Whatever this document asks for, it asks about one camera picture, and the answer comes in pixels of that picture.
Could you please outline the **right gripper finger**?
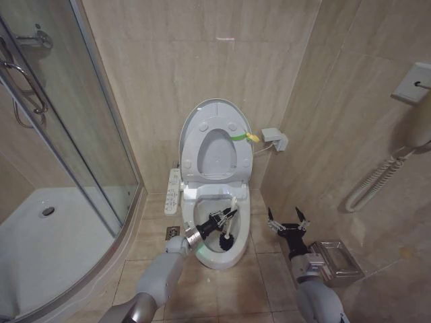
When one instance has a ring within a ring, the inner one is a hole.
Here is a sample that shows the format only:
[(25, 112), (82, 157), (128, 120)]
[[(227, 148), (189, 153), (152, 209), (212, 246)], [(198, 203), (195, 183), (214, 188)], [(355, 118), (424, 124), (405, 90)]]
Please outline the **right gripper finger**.
[(275, 232), (279, 232), (279, 231), (283, 231), (284, 227), (282, 224), (280, 224), (279, 222), (277, 222), (274, 218), (273, 218), (273, 214), (271, 212), (271, 209), (268, 208), (268, 222), (267, 222), (268, 226)]
[(297, 216), (300, 220), (300, 223), (298, 225), (299, 230), (307, 230), (307, 227), (310, 225), (310, 221), (306, 219), (304, 213), (298, 208), (295, 207)]

